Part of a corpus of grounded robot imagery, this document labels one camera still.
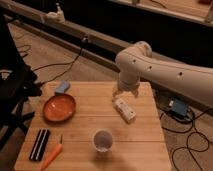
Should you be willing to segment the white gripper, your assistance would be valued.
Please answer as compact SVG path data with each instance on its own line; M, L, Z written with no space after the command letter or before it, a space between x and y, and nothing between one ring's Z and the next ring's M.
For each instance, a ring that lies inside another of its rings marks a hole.
M125 82L122 81L118 81L112 91L112 98L116 99L120 94L124 93L124 92L131 92L133 94L133 96L135 98L138 97L139 95L139 83L136 84L127 84Z

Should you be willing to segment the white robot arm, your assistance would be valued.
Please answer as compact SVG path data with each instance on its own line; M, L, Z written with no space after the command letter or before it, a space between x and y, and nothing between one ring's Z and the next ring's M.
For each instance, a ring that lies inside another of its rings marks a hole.
M117 88L135 91L144 78L208 107L213 107L213 68L152 58L152 49L144 41L120 51L115 58L120 73Z

